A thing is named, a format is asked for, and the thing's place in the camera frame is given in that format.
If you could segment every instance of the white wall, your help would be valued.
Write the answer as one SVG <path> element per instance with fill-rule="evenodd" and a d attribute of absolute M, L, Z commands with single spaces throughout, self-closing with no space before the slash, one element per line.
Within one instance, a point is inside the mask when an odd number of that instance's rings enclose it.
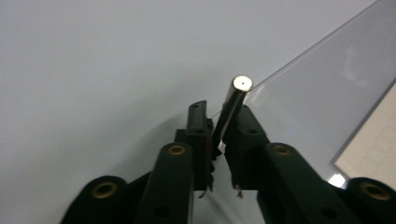
<path fill-rule="evenodd" d="M 2 1 L 0 222 L 56 223 L 93 178 L 132 181 L 188 105 L 214 115 L 232 77 L 260 83 L 373 2 Z M 212 199 L 195 223 L 228 222 Z"/>

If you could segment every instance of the white surface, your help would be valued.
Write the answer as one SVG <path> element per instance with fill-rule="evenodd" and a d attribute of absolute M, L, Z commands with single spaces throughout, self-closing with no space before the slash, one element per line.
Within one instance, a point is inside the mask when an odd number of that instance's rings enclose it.
<path fill-rule="evenodd" d="M 367 176 L 396 189 L 396 85 L 356 133 L 336 165 L 350 178 Z"/>

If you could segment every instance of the metal cylinder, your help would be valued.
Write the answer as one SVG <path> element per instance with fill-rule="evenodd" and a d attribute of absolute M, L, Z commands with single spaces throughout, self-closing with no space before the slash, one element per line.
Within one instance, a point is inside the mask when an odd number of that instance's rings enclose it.
<path fill-rule="evenodd" d="M 218 124 L 213 132 L 212 144 L 214 150 L 212 150 L 212 157 L 216 157 L 221 154 L 218 149 L 219 143 L 221 142 L 230 122 L 238 115 L 244 104 L 245 97 L 252 88 L 253 82 L 246 76 L 237 76 L 231 82 L 230 89 L 228 89 L 228 93 L 220 113 Z"/>

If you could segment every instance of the transparent plastic sheet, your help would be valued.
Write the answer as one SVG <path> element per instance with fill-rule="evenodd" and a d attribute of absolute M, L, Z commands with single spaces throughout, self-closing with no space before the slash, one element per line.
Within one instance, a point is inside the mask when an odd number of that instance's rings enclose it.
<path fill-rule="evenodd" d="M 396 189 L 396 79 L 334 158 L 344 176 L 379 180 Z"/>
<path fill-rule="evenodd" d="M 269 139 L 296 147 L 325 180 L 340 173 L 334 158 L 396 78 L 395 10 L 394 1 L 372 4 L 256 85 L 247 99 Z M 236 198 L 226 161 L 215 165 L 223 215 L 263 223 L 256 192 Z"/>

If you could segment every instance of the black plastic part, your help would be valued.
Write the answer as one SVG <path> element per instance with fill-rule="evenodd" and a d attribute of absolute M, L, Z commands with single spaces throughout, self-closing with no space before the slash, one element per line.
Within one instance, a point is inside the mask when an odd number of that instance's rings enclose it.
<path fill-rule="evenodd" d="M 262 163 L 262 172 L 269 180 L 263 184 L 272 185 L 270 188 L 276 195 L 266 201 L 265 187 L 258 195 L 258 201 L 264 204 L 264 217 L 278 218 L 265 210 L 278 198 L 285 211 L 283 223 L 361 223 L 293 147 L 280 143 L 267 145 L 262 152 Z"/>
<path fill-rule="evenodd" d="M 148 180 L 149 173 L 128 185 L 116 176 L 96 178 L 73 201 L 61 223 L 131 223 Z"/>
<path fill-rule="evenodd" d="M 221 151 L 218 149 L 219 143 L 223 139 L 224 134 L 227 132 L 230 123 L 239 114 L 239 111 L 242 108 L 247 94 L 248 93 L 246 91 L 237 90 L 233 86 L 233 83 L 228 89 L 225 102 L 221 109 L 218 123 L 212 136 L 212 160 L 215 160 L 217 156 L 221 155 Z"/>
<path fill-rule="evenodd" d="M 187 129 L 177 130 L 175 142 L 183 142 L 193 149 L 194 190 L 212 190 L 213 165 L 211 160 L 212 119 L 206 117 L 206 101 L 189 107 Z"/>
<path fill-rule="evenodd" d="M 183 143 L 164 146 L 151 172 L 134 223 L 191 223 L 192 181 L 192 148 Z"/>
<path fill-rule="evenodd" d="M 247 105 L 230 123 L 223 141 L 233 186 L 258 189 L 262 178 L 261 151 L 270 141 Z"/>
<path fill-rule="evenodd" d="M 262 216 L 264 217 L 265 224 L 286 223 L 285 207 L 274 192 L 276 192 L 275 188 L 270 184 L 267 184 L 257 193 L 257 202 L 262 210 Z"/>
<path fill-rule="evenodd" d="M 346 189 L 333 190 L 362 223 L 396 223 L 396 192 L 387 185 L 359 177 L 350 179 Z"/>

